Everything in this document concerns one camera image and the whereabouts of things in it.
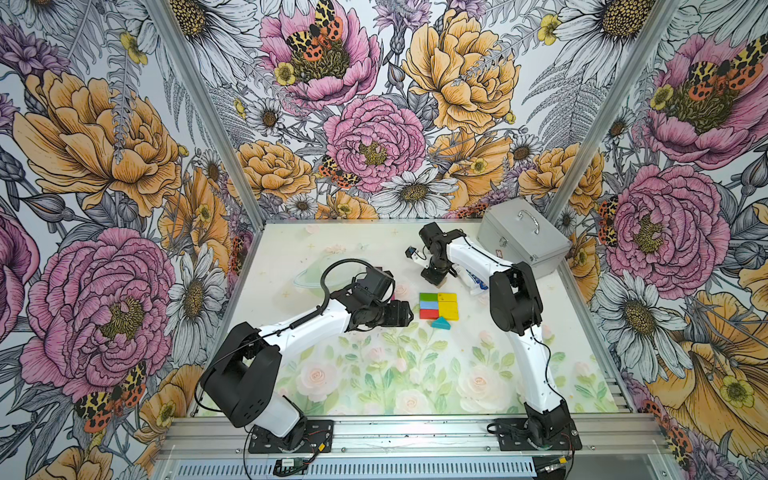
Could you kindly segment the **red block cluster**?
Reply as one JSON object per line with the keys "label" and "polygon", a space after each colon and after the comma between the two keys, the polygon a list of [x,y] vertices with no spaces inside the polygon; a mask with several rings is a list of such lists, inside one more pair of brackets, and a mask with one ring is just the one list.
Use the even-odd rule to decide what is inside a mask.
{"label": "red block cluster", "polygon": [[440,317],[440,312],[437,309],[420,309],[419,318],[422,320],[436,320]]}

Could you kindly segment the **teal triangular block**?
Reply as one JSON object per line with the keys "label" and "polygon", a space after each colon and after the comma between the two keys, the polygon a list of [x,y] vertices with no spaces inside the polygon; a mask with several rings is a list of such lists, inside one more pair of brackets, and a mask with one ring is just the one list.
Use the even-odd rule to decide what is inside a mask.
{"label": "teal triangular block", "polygon": [[451,329],[450,323],[443,317],[438,317],[436,320],[433,320],[430,326],[434,329],[439,329],[439,330]]}

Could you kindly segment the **yellow block cluster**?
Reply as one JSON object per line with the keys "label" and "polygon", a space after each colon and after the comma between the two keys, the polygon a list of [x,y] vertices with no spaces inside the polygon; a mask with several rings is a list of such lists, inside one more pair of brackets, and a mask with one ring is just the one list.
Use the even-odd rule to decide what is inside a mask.
{"label": "yellow block cluster", "polygon": [[438,307],[440,311],[457,311],[458,304],[456,302],[439,301]]}

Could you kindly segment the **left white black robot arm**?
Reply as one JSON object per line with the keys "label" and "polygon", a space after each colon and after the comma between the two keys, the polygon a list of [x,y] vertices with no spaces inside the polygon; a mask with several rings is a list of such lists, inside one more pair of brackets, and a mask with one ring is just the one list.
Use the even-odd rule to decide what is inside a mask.
{"label": "left white black robot arm", "polygon": [[356,258],[322,273],[321,303],[276,324],[233,327],[201,375],[199,388],[236,428],[265,432],[270,443],[294,451],[308,441],[306,415],[278,393],[283,361],[331,337],[376,328],[404,328],[413,321],[408,302],[396,300],[391,272]]}

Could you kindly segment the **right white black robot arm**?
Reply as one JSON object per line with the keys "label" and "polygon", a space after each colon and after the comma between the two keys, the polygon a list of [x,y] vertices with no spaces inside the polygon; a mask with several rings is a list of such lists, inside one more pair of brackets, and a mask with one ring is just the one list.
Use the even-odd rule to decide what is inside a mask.
{"label": "right white black robot arm", "polygon": [[563,440],[566,449],[579,450],[582,444],[567,400],[551,376],[552,351],[542,338],[543,302],[531,266],[504,260],[462,230],[444,231],[435,222],[421,227],[419,238],[426,254],[421,276],[430,284],[438,286],[464,270],[470,285],[480,280],[488,287],[490,316],[511,337],[526,389],[526,439],[537,449],[554,449]]}

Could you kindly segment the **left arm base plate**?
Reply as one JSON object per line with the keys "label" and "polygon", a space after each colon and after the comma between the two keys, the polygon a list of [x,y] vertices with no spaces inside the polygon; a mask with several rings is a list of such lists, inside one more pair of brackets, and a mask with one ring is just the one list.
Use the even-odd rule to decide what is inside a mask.
{"label": "left arm base plate", "polygon": [[250,454],[325,454],[332,449],[335,422],[332,420],[301,420],[286,437],[278,437],[255,426],[248,440]]}

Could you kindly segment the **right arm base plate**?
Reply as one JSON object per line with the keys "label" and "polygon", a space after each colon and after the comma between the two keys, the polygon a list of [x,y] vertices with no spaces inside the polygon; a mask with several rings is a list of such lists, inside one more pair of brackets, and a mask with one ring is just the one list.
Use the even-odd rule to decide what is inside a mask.
{"label": "right arm base plate", "polygon": [[501,451],[579,451],[583,445],[575,424],[564,429],[547,431],[533,419],[503,417],[492,420],[486,427]]}

